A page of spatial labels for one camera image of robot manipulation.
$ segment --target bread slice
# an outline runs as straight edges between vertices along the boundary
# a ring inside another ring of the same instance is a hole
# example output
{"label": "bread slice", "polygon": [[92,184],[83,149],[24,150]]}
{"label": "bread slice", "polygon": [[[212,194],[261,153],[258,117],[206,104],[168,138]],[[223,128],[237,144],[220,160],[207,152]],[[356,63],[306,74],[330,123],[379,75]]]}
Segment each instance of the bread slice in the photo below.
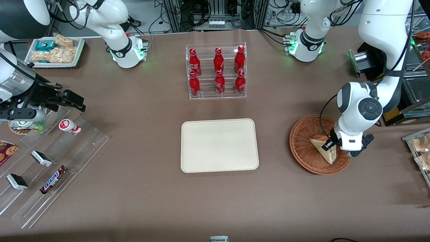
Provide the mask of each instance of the bread slice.
{"label": "bread slice", "polygon": [[331,147],[328,151],[325,151],[322,146],[326,143],[327,137],[325,135],[317,135],[309,140],[315,146],[315,148],[321,153],[324,159],[329,163],[333,164],[336,160],[336,146]]}

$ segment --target brown table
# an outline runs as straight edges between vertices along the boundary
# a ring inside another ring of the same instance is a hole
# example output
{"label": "brown table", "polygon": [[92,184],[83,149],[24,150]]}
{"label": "brown table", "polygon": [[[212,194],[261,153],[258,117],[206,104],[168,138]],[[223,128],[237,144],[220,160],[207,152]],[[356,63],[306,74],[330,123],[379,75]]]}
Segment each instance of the brown table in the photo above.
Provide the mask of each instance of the brown table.
{"label": "brown table", "polygon": [[[78,70],[38,70],[85,97],[82,116],[111,137],[33,228],[0,217],[1,241],[232,242],[429,241],[429,189],[401,137],[428,125],[373,127],[375,141],[343,172],[318,176],[293,158],[293,124],[318,114],[350,74],[356,28],[333,28],[312,63],[285,56],[257,31],[155,36],[147,62],[121,69],[101,38],[86,39]],[[246,41],[248,96],[191,101],[185,45]],[[332,103],[327,116],[337,118]],[[185,121],[251,118],[260,166],[254,171],[186,174]],[[5,139],[17,141],[7,125]]]}

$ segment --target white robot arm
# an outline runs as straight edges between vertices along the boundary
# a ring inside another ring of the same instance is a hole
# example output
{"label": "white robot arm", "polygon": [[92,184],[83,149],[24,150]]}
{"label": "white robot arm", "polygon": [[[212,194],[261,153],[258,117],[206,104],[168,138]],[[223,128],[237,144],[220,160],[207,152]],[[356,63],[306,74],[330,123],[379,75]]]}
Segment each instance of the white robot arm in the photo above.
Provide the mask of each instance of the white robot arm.
{"label": "white robot arm", "polygon": [[413,0],[368,0],[364,7],[360,37],[385,53],[386,64],[384,77],[378,85],[370,81],[349,82],[339,90],[337,104],[342,116],[335,123],[334,133],[343,150],[361,151],[362,146],[366,146],[362,144],[363,132],[373,126],[383,112],[399,104],[405,44],[410,37],[405,23],[412,4]]}
{"label": "white robot arm", "polygon": [[[142,39],[127,36],[119,25],[125,23],[129,16],[121,0],[79,0],[77,4],[80,14],[75,22],[99,34],[120,67],[131,68],[144,60],[145,44]],[[72,18],[76,18],[76,7],[70,6],[69,10]]]}
{"label": "white robot arm", "polygon": [[[336,121],[324,148],[336,143],[355,157],[373,140],[363,132],[373,126],[383,112],[390,111],[400,100],[400,78],[407,41],[405,23],[414,0],[367,0],[359,23],[360,37],[386,55],[384,77],[378,84],[349,82],[337,94],[342,116]],[[302,0],[302,11],[309,24],[296,32],[297,43],[290,54],[303,62],[314,60],[329,29],[330,14],[360,4],[362,0]]]}
{"label": "white robot arm", "polygon": [[0,0],[0,121],[41,121],[43,108],[70,106],[85,111],[83,98],[38,75],[32,65],[4,49],[3,42],[41,38],[49,31],[44,0]]}

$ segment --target white tray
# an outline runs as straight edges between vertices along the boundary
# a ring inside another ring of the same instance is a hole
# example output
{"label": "white tray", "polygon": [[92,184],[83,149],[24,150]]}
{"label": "white tray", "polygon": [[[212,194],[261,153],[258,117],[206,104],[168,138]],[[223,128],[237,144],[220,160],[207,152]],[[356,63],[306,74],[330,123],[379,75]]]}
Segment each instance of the white tray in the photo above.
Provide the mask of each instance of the white tray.
{"label": "white tray", "polygon": [[31,56],[33,55],[33,51],[36,49],[36,45],[39,41],[53,40],[54,37],[43,37],[40,39],[33,40],[31,43],[30,49],[27,52],[27,56],[25,57],[25,63],[34,63],[34,67],[36,68],[66,68],[66,67],[75,67],[78,64],[79,57],[82,53],[83,46],[85,44],[85,40],[79,37],[68,37],[73,40],[73,47],[76,48],[75,58],[72,63],[44,63],[44,62],[33,62],[31,60]]}
{"label": "white tray", "polygon": [[185,173],[255,170],[257,139],[252,119],[189,121],[181,131]]}

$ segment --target display shelf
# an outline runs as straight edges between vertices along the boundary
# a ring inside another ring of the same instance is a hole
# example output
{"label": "display shelf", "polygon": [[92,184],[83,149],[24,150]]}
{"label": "display shelf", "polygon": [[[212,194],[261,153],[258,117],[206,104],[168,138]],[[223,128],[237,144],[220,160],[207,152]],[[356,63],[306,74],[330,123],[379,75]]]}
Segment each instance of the display shelf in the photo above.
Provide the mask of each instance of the display shelf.
{"label": "display shelf", "polygon": [[[245,47],[244,54],[246,57],[247,47],[244,43],[216,43],[216,44],[188,44],[185,50],[185,62],[187,69],[187,84],[188,95],[190,99],[222,99],[222,98],[246,98],[246,85],[247,78],[247,58],[245,59],[244,72],[245,72],[245,91],[242,95],[237,95],[234,92],[237,74],[234,72],[234,57],[237,53],[239,45]],[[215,57],[215,48],[220,47],[222,56],[224,57],[224,78],[225,78],[225,92],[220,95],[215,92],[215,71],[213,59]],[[200,59],[202,74],[198,77],[200,81],[200,89],[202,94],[200,96],[193,96],[190,89],[190,49],[195,49],[197,56]]]}
{"label": "display shelf", "polygon": [[[411,134],[411,135],[408,135],[408,136],[406,136],[406,137],[403,137],[403,138],[402,138],[402,140],[406,141],[406,144],[408,144],[408,147],[409,147],[409,149],[411,150],[412,155],[414,156],[414,158],[417,158],[418,156],[420,156],[420,154],[419,154],[418,152],[414,151],[414,149],[412,148],[412,145],[411,145],[411,143],[410,143],[410,141],[409,141],[409,140],[410,140],[411,138],[414,138],[414,137],[417,137],[417,136],[420,136],[420,135],[423,135],[423,134],[427,134],[427,133],[430,133],[430,128],[425,129],[425,130],[422,130],[422,131],[419,131],[419,132],[416,132],[416,133],[413,133],[413,134]],[[417,162],[417,161],[415,161],[415,162],[417,163],[417,166],[420,168],[420,171],[421,171],[421,173],[423,174],[424,179],[425,179],[425,180],[426,180],[426,182],[427,182],[427,185],[430,187],[430,179],[429,179],[429,177],[430,177],[430,172],[428,172],[428,171],[423,171],[423,170],[421,169],[420,165],[418,164],[418,162]]]}
{"label": "display shelf", "polygon": [[[22,228],[31,228],[34,225],[109,139],[80,116],[76,119],[68,117],[82,128],[80,134],[74,136],[61,131],[55,128],[62,119],[60,116],[61,114],[53,118],[56,121],[53,123],[54,128],[47,129],[45,133],[32,131],[17,144],[19,153],[13,155],[17,159],[0,177],[1,213],[6,211],[7,214],[13,215],[13,219]],[[33,150],[44,153],[54,163],[49,167],[40,165],[30,155]],[[49,192],[42,194],[39,189],[61,165],[68,168],[68,171]],[[6,179],[9,173],[22,176],[28,188],[25,191],[13,189]]]}

